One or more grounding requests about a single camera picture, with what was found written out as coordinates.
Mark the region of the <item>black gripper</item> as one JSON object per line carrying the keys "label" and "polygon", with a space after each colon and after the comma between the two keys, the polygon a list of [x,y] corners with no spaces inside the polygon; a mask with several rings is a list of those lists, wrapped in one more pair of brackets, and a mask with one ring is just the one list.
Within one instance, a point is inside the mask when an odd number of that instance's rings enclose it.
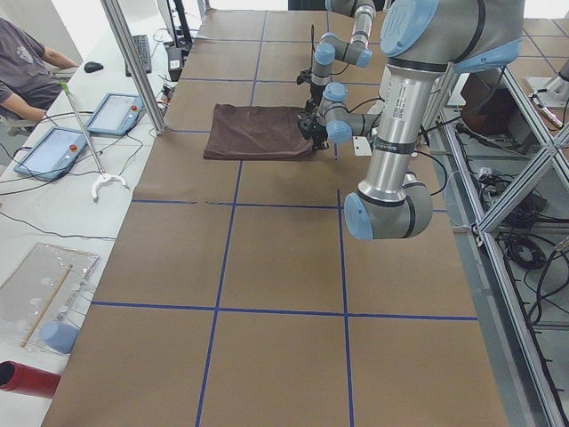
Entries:
{"label": "black gripper", "polygon": [[317,66],[315,71],[311,68],[302,70],[297,76],[296,84],[302,85],[304,83],[309,83],[310,85],[310,98],[306,101],[304,110],[314,111],[318,108],[324,89],[327,86],[327,67]]}
{"label": "black gripper", "polygon": [[312,149],[328,149],[327,131],[317,121],[316,114],[301,110],[297,113],[297,126],[303,138],[312,141]]}

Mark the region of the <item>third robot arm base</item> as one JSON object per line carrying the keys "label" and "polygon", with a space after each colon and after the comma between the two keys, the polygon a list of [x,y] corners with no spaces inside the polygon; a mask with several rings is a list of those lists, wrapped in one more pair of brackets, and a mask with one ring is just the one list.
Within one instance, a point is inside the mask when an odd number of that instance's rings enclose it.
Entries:
{"label": "third robot arm base", "polygon": [[555,77],[527,77],[525,81],[543,107],[562,108],[568,102],[568,61]]}

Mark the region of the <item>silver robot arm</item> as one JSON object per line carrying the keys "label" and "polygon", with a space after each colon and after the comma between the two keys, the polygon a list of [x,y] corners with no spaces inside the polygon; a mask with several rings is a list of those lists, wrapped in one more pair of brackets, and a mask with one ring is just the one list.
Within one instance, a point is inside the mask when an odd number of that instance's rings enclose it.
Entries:
{"label": "silver robot arm", "polygon": [[312,66],[300,81],[311,97],[298,115],[304,138],[322,147],[365,136],[372,145],[367,175],[347,195],[344,216],[354,238],[411,238],[432,218],[432,200],[409,163],[434,82],[448,69],[478,72],[511,63],[521,46],[525,5],[521,1],[397,1],[382,24],[388,93],[378,114],[354,114],[347,87],[332,80],[339,60],[365,67],[376,14],[372,1],[329,1],[325,5],[353,19],[352,37],[324,34]]}
{"label": "silver robot arm", "polygon": [[336,60],[360,68],[369,65],[373,53],[368,44],[377,8],[374,1],[325,1],[328,12],[352,18],[354,26],[348,42],[333,32],[324,33],[313,48],[310,67],[297,76],[298,85],[310,85],[310,98],[305,105],[308,114],[317,110],[325,87],[332,81],[332,66]]}

